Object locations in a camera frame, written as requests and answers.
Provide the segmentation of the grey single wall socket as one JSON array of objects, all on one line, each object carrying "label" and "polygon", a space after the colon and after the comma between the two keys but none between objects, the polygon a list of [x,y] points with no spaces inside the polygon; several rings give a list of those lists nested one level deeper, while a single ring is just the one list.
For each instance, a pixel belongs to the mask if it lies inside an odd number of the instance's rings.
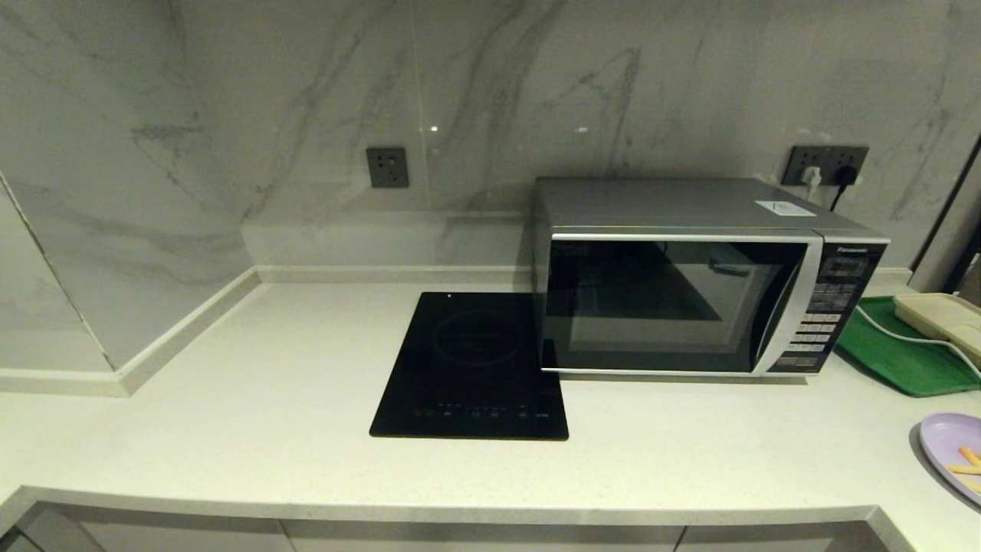
[{"label": "grey single wall socket", "polygon": [[406,150],[403,147],[366,149],[370,185],[373,189],[407,189],[410,186]]}]

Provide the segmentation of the grey double wall socket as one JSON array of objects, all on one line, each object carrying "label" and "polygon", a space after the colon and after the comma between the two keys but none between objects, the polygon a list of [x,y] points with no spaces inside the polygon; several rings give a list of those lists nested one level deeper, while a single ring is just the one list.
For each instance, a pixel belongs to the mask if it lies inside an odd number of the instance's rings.
[{"label": "grey double wall socket", "polygon": [[804,186],[800,182],[800,174],[807,166],[814,165],[821,168],[821,186],[834,186],[834,171],[840,166],[851,165],[858,168],[859,174],[869,151],[868,146],[794,146],[789,151],[780,184]]}]

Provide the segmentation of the black induction cooktop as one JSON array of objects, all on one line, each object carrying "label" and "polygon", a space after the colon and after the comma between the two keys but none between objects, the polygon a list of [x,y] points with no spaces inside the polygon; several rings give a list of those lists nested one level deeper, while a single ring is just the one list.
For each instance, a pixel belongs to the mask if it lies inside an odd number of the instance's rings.
[{"label": "black induction cooktop", "polygon": [[533,296],[424,292],[370,426],[378,438],[569,438],[557,373],[537,357]]}]

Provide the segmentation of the grey cabinet front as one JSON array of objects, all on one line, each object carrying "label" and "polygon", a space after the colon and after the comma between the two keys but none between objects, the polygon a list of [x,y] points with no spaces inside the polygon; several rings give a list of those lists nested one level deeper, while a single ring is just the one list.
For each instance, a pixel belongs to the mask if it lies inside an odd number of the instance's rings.
[{"label": "grey cabinet front", "polygon": [[15,527],[42,552],[297,552],[270,518],[40,503]]},{"label": "grey cabinet front", "polygon": [[296,552],[675,552],[682,527],[282,521]]},{"label": "grey cabinet front", "polygon": [[674,552],[889,552],[864,521],[690,525]]}]

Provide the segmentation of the black glass microwave door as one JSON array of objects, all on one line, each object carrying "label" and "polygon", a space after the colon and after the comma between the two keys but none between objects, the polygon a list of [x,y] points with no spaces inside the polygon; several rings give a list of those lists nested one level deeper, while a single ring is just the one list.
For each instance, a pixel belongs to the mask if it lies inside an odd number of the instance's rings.
[{"label": "black glass microwave door", "polygon": [[821,252],[809,233],[553,232],[535,251],[540,366],[763,375],[798,332]]}]

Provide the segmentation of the silver microwave oven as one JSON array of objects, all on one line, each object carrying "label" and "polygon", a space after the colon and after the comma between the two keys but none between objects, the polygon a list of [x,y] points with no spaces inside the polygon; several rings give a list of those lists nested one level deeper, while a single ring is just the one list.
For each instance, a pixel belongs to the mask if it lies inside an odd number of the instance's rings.
[{"label": "silver microwave oven", "polygon": [[[778,216],[758,206],[756,200],[792,202],[814,212],[816,217]],[[819,271],[791,345],[767,373],[678,376],[740,378],[819,374],[890,242],[886,235],[861,223],[757,179],[540,178],[533,187],[527,225],[535,301],[535,251],[546,244],[553,232],[633,235],[708,231],[728,235],[818,235],[822,241]]]}]

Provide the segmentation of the green plastic tray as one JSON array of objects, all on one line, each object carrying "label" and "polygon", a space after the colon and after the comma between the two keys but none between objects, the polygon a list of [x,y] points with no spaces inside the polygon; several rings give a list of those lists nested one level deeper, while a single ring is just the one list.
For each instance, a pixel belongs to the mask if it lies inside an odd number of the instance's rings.
[{"label": "green plastic tray", "polygon": [[862,298],[836,345],[836,353],[910,397],[981,390],[981,378],[950,348],[894,315],[892,297]]}]

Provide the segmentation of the purple plate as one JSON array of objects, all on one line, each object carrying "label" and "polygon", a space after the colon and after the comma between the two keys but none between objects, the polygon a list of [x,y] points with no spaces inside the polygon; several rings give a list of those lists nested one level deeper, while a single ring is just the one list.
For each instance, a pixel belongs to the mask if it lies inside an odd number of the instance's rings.
[{"label": "purple plate", "polygon": [[945,465],[971,465],[961,457],[959,447],[970,447],[981,455],[981,417],[952,412],[933,413],[919,425],[919,443],[941,478],[956,489],[961,498],[981,509],[981,494],[973,492],[959,480],[961,476],[981,482],[981,476],[953,474],[945,468]]}]

